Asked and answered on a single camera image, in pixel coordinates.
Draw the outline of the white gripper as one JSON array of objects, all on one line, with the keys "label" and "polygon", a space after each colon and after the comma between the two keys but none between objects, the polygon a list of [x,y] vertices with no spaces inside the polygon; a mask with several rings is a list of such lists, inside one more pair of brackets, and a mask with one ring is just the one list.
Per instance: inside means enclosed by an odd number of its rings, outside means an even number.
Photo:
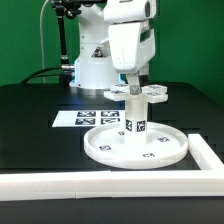
[{"label": "white gripper", "polygon": [[140,21],[110,25],[108,35],[115,70],[127,74],[130,94],[139,95],[141,87],[137,72],[155,55],[154,30],[148,21]]}]

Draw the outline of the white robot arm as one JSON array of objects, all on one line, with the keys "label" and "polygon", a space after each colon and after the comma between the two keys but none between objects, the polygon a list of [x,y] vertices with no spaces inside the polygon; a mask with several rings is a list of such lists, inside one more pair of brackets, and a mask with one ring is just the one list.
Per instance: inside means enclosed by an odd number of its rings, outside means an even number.
[{"label": "white robot arm", "polygon": [[70,88],[101,95],[121,82],[122,74],[146,74],[155,55],[155,35],[149,21],[156,0],[82,0],[78,16],[80,53],[74,62]]}]

